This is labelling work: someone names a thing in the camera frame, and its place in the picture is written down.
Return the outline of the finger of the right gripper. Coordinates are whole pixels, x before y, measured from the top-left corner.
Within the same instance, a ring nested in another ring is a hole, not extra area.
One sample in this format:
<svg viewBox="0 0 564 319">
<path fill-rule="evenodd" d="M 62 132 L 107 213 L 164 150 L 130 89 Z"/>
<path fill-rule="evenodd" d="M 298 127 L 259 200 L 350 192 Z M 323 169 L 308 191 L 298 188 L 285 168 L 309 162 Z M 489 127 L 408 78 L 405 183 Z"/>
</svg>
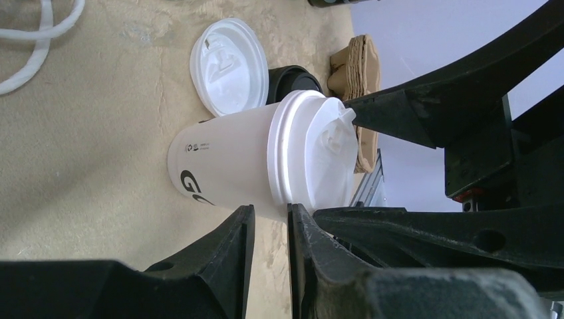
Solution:
<svg viewBox="0 0 564 319">
<path fill-rule="evenodd" d="M 547 1 L 482 48 L 438 70 L 347 100 L 356 126 L 445 148 L 563 49 L 563 2 Z"/>
<path fill-rule="evenodd" d="M 563 299 L 563 205 L 495 211 L 321 209 L 313 218 L 366 262 L 384 268 L 504 268 Z"/>
</svg>

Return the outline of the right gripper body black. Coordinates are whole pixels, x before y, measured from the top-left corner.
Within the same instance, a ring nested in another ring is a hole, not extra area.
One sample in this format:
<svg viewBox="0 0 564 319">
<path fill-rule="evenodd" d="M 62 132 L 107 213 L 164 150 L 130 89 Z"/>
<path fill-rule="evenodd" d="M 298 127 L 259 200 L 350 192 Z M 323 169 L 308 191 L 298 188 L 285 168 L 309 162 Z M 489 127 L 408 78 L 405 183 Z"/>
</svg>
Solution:
<svg viewBox="0 0 564 319">
<path fill-rule="evenodd" d="M 464 211 L 563 201 L 563 88 L 516 119 L 498 100 L 485 122 L 444 150 L 445 194 Z"/>
</svg>

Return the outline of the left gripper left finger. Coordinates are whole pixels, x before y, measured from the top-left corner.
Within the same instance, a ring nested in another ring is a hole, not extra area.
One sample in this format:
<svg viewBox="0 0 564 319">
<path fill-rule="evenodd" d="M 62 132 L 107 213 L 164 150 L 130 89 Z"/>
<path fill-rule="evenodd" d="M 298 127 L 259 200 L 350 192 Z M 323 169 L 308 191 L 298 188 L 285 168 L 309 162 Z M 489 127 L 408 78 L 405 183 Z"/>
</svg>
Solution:
<svg viewBox="0 0 564 319">
<path fill-rule="evenodd" d="M 112 260 L 3 261 L 2 318 L 243 318 L 255 212 L 223 223 L 144 271 Z"/>
</svg>

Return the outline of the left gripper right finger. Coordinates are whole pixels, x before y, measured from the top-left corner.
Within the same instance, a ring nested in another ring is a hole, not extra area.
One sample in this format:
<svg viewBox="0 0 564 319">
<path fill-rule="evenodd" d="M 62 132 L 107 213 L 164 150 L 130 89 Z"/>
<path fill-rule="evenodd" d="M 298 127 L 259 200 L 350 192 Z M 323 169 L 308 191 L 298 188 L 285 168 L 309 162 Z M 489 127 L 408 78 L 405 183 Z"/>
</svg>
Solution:
<svg viewBox="0 0 564 319">
<path fill-rule="evenodd" d="M 376 268 L 327 235 L 300 204 L 287 207 L 294 318 L 548 318 L 510 270 Z"/>
</svg>

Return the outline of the single white paper cup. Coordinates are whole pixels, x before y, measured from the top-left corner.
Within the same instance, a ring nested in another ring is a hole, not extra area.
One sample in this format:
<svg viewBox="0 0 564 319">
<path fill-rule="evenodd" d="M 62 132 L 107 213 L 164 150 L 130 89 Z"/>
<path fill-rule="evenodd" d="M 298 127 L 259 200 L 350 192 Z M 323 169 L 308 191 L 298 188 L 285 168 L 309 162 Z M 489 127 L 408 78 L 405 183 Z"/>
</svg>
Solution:
<svg viewBox="0 0 564 319">
<path fill-rule="evenodd" d="M 183 129 L 168 150 L 167 168 L 174 187 L 199 203 L 236 209 L 285 221 L 276 204 L 267 171 L 269 129 L 276 104 L 228 114 Z"/>
</svg>

